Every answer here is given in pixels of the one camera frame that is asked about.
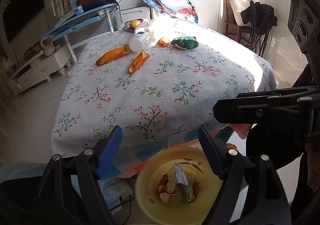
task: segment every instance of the yellow bowl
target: yellow bowl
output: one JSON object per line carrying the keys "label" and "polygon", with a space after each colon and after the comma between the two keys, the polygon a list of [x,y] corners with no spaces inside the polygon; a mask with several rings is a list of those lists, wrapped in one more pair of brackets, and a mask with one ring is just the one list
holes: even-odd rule
{"label": "yellow bowl", "polygon": [[[183,205],[178,188],[177,196],[167,203],[157,197],[157,187],[162,176],[175,163],[183,163],[187,176],[200,175],[196,202]],[[204,152],[198,148],[170,148],[153,156],[139,173],[136,182],[136,199],[140,209],[160,225],[198,225],[207,216],[214,203],[222,181],[212,173]]]}

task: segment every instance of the white bottle cap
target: white bottle cap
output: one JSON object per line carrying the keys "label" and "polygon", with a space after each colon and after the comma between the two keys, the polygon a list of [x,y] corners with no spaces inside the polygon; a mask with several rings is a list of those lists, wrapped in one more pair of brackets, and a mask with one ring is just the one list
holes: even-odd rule
{"label": "white bottle cap", "polygon": [[140,53],[146,46],[146,39],[142,35],[135,35],[129,41],[129,48],[136,53]]}

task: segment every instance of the book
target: book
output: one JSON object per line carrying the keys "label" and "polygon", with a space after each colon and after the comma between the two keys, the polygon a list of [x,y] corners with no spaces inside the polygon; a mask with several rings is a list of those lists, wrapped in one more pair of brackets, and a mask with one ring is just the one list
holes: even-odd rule
{"label": "book", "polygon": [[77,0],[50,0],[50,6],[56,18],[61,18],[72,11],[77,7],[76,3]]}

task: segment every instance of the trash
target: trash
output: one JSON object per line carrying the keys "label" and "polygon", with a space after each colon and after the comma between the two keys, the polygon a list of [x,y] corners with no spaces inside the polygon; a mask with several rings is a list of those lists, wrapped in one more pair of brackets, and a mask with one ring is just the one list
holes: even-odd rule
{"label": "trash", "polygon": [[187,177],[181,164],[172,165],[172,169],[162,176],[158,185],[158,197],[163,203],[175,198],[176,185],[179,186],[182,196],[182,204],[189,204],[196,201],[199,193],[199,175]]}
{"label": "trash", "polygon": [[187,185],[179,183],[183,204],[189,204],[196,201],[196,196],[193,190],[194,183],[191,181],[189,177],[187,177],[187,181],[188,181]]}
{"label": "trash", "polygon": [[158,191],[157,191],[157,195],[163,203],[166,203],[177,196],[175,194],[175,190],[172,193],[168,192],[168,187],[167,187],[168,182],[169,182],[168,173],[166,173],[162,176],[160,183],[158,185]]}

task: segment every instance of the white chair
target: white chair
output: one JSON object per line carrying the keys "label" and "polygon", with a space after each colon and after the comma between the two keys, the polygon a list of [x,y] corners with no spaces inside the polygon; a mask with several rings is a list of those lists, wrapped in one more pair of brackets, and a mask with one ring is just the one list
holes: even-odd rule
{"label": "white chair", "polygon": [[118,30],[128,25],[130,21],[135,19],[150,19],[150,8],[148,7],[137,7],[121,10],[120,13],[116,13],[116,27]]}

